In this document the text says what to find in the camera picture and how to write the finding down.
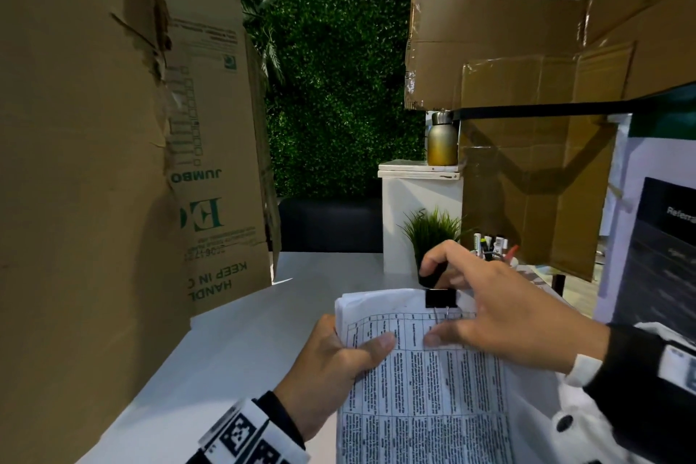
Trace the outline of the person's left hand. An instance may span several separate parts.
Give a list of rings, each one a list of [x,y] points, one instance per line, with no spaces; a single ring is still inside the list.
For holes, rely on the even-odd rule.
[[[303,442],[312,440],[328,418],[345,403],[355,381],[340,373],[343,345],[335,330],[335,316],[323,315],[274,395],[297,427]]]

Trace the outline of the person's right hand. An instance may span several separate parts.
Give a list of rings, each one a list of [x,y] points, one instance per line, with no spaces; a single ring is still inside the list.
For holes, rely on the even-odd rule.
[[[565,302],[528,281],[505,262],[487,262],[454,240],[430,249],[420,274],[432,274],[447,261],[437,289],[467,286],[476,304],[487,350],[511,363],[569,374],[578,355],[604,361],[610,329],[583,316]]]

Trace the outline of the black binder clip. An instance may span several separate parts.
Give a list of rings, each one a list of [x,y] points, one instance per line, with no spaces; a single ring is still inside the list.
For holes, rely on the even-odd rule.
[[[424,306],[431,314],[435,324],[448,320],[450,314],[458,311],[459,292],[457,289],[426,289],[424,293]]]

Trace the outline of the stack of printed papers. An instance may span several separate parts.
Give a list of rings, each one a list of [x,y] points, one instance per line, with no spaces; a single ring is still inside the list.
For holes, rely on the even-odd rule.
[[[516,464],[502,363],[460,345],[428,348],[426,289],[347,293],[337,332],[356,347],[393,332],[393,351],[356,381],[337,414],[336,464]],[[459,291],[448,320],[475,317]]]

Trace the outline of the person's right forearm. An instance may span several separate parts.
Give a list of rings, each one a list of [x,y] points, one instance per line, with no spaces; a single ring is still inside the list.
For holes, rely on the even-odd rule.
[[[609,328],[604,361],[580,355],[565,383],[595,402],[622,447],[654,464],[696,464],[696,396],[658,377],[666,345],[696,343],[657,322]]]

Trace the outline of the cluster of marker pens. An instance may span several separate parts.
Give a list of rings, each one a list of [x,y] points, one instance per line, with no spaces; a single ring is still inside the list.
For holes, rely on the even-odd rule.
[[[510,245],[509,240],[502,235],[491,236],[479,232],[473,233],[473,248],[471,252],[487,262],[501,261],[516,267],[518,245]]]

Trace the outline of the small potted grass plant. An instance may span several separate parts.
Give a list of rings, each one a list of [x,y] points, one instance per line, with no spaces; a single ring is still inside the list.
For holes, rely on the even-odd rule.
[[[401,230],[412,244],[419,284],[425,289],[434,288],[441,275],[447,270],[448,262],[438,264],[431,275],[423,276],[420,268],[424,255],[445,240],[459,242],[462,235],[462,219],[452,217],[446,211],[439,212],[437,208],[432,212],[422,208],[411,212],[406,217],[405,225],[401,226]]]

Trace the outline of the white garment with black button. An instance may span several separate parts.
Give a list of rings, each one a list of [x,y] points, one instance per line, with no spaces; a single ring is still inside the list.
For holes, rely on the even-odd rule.
[[[563,375],[503,362],[517,464],[654,464],[619,445],[608,420]]]

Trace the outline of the gold metal water bottle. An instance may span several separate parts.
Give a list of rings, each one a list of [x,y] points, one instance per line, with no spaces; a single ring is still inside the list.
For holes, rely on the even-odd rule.
[[[427,135],[427,164],[449,167],[459,164],[459,134],[454,125],[454,113],[449,110],[433,111]]]

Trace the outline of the green artificial foliage backdrop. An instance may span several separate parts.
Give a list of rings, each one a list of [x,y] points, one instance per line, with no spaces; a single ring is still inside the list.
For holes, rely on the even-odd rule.
[[[266,81],[266,117],[279,197],[379,197],[379,163],[423,158],[421,116],[403,103],[410,2],[274,6],[285,83]]]

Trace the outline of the brown cardboard panel with tape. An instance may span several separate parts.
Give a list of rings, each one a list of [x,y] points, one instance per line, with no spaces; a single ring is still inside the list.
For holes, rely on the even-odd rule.
[[[696,82],[696,0],[411,0],[405,106],[466,108],[464,244],[590,280],[625,102]]]

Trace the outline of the pale fern leaves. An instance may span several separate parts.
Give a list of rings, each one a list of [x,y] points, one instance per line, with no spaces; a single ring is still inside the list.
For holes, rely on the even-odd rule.
[[[259,53],[262,72],[266,80],[274,80],[279,84],[285,83],[281,68],[271,13],[279,0],[241,0],[244,26],[248,31],[253,45]]]

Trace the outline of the large brown cardboard box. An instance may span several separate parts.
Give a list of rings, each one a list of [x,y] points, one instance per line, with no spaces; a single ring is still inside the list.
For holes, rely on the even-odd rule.
[[[241,0],[0,0],[0,464],[76,464],[279,239]]]

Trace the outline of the white pedestal cabinet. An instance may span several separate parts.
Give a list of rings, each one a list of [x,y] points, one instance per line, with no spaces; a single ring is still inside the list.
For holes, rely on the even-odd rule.
[[[378,165],[381,179],[384,272],[416,278],[413,245],[403,227],[417,212],[460,218],[464,163],[431,166],[425,161],[394,160]]]

